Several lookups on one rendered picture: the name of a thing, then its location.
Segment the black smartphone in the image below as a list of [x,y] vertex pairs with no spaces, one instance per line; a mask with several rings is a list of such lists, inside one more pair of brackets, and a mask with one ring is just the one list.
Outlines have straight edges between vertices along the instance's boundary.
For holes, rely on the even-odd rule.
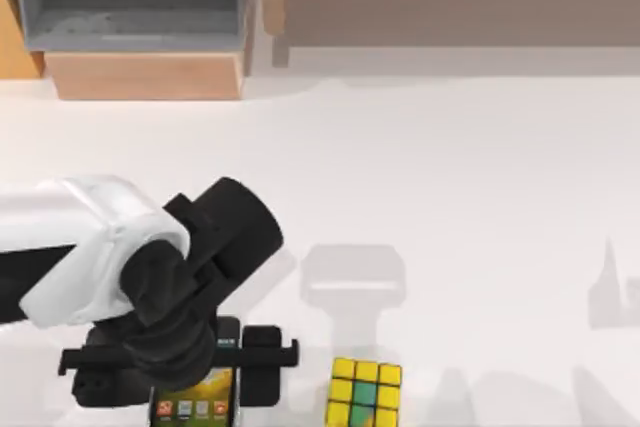
[[236,367],[213,367],[189,389],[152,391],[147,427],[236,427],[239,409]]

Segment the yellow and green puzzle cube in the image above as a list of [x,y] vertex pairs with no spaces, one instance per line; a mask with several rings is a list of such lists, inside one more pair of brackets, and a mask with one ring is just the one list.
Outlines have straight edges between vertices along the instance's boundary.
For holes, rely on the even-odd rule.
[[400,365],[336,357],[324,427],[399,427],[402,380]]

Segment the pale wooden drawer front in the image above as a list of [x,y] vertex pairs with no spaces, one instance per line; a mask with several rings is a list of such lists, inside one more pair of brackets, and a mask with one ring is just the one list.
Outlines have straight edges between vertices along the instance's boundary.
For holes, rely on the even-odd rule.
[[45,63],[64,100],[238,100],[244,51],[48,52]]

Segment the wooden cupboard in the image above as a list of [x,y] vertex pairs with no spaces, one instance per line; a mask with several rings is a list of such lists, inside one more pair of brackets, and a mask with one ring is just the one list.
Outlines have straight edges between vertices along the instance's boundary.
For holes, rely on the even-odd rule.
[[45,73],[42,52],[25,47],[19,0],[0,0],[0,80],[33,80]]

